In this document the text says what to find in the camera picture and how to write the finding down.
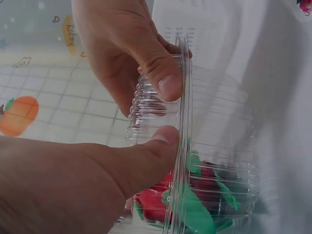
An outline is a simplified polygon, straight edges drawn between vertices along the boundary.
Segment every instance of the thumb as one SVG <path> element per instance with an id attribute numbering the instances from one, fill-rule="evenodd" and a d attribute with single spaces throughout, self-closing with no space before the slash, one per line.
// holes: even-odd
<path id="1" fill-rule="evenodd" d="M 182 92 L 181 71 L 177 61 L 150 28 L 140 28 L 135 34 L 139 35 L 135 39 L 125 37 L 129 55 L 142 67 L 149 82 L 165 101 L 177 100 Z"/>
<path id="2" fill-rule="evenodd" d="M 111 148 L 107 173 L 126 199 L 161 181 L 174 167 L 178 131 L 171 126 L 157 130 L 152 140 L 129 148 Z"/>

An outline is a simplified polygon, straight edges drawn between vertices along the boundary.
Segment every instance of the grid pattern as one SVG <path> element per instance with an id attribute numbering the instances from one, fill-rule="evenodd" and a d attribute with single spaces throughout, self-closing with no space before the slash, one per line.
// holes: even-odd
<path id="1" fill-rule="evenodd" d="M 128 121 L 86 61 L 73 66 L 0 66 L 0 105 L 22 96 L 36 98 L 39 113 L 20 137 L 122 146 Z"/>

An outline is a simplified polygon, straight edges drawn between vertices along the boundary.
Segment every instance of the fingernail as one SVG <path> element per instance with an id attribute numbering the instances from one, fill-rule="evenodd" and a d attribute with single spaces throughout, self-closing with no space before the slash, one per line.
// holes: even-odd
<path id="1" fill-rule="evenodd" d="M 160 94 L 163 98 L 169 98 L 181 89 L 181 80 L 175 75 L 169 75 L 158 83 Z"/>
<path id="2" fill-rule="evenodd" d="M 172 126 L 165 126 L 158 129 L 152 137 L 152 140 L 161 140 L 169 145 L 176 145 L 179 134 L 176 128 Z"/>

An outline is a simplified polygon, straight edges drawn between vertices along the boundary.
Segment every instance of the pumpkin stem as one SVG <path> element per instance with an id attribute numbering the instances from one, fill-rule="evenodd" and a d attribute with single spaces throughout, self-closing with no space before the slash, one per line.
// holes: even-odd
<path id="1" fill-rule="evenodd" d="M 4 115 L 4 105 L 0 106 L 0 115 L 3 116 Z"/>

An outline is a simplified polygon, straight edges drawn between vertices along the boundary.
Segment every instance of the orange pumpkin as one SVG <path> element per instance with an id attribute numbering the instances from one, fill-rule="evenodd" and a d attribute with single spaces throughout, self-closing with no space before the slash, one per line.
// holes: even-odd
<path id="1" fill-rule="evenodd" d="M 8 137 L 20 136 L 35 120 L 39 104 L 33 97 L 11 99 L 0 107 L 0 131 Z"/>

